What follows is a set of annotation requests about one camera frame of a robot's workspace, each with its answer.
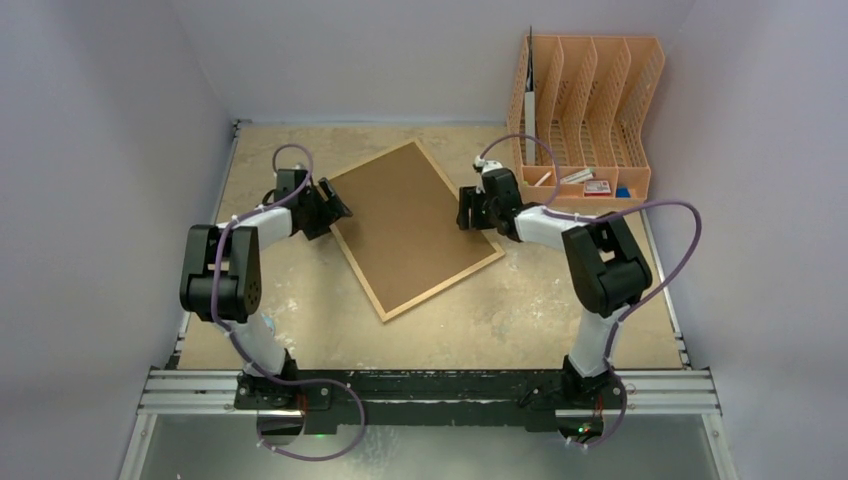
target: glass panel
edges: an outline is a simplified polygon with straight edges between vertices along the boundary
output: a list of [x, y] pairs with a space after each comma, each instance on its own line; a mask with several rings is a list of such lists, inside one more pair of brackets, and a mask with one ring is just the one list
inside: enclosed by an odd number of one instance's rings
[[[717, 479], [700, 416], [631, 415], [608, 443], [584, 454], [559, 434], [522, 428], [368, 427], [344, 457], [308, 463], [257, 448], [251, 416], [160, 416], [143, 479]], [[288, 446], [326, 455], [356, 433], [301, 437]]]

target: cork board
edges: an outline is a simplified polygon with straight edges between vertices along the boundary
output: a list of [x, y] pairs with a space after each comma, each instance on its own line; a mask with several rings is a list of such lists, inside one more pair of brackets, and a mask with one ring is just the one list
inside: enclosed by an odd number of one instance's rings
[[504, 255], [456, 226], [458, 191], [413, 140], [331, 178], [353, 211], [333, 233], [383, 322]]

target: small box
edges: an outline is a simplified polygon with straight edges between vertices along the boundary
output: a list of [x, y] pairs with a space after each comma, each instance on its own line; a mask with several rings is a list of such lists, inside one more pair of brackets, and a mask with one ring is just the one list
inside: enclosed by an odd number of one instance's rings
[[587, 197], [610, 194], [612, 189], [607, 180], [589, 180], [583, 184], [583, 195]]

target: white wall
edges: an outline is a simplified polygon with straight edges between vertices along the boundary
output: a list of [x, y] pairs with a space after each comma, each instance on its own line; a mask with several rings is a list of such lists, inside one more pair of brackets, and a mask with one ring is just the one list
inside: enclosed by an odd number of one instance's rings
[[669, 41], [694, 0], [174, 0], [230, 112], [259, 121], [503, 122], [535, 32]]
[[0, 478], [115, 478], [228, 117], [173, 7], [0, 1]]
[[[654, 197], [704, 237], [672, 294], [742, 478], [848, 472], [848, 5], [698, 0], [648, 135]], [[672, 265], [684, 214], [651, 216]]]

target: beige table surface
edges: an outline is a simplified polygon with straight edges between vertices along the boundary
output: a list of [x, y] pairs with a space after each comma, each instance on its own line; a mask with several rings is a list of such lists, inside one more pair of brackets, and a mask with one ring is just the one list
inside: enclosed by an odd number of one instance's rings
[[[315, 156], [316, 178], [418, 138], [456, 185], [473, 185], [474, 157], [504, 127], [299, 127], [242, 129], [218, 216], [254, 207], [274, 185], [271, 153], [298, 142]], [[507, 142], [489, 158], [511, 164]], [[297, 150], [280, 165], [302, 161]], [[581, 213], [601, 213], [583, 209]], [[644, 227], [628, 217], [646, 258]], [[558, 368], [577, 334], [581, 306], [565, 256], [497, 234], [506, 255], [492, 265], [384, 324], [369, 303], [333, 235], [302, 234], [262, 252], [260, 311], [301, 368]], [[657, 274], [654, 271], [654, 283]], [[631, 316], [615, 354], [620, 368], [680, 368], [662, 295]], [[181, 369], [238, 369], [242, 362], [212, 325], [192, 316]]]

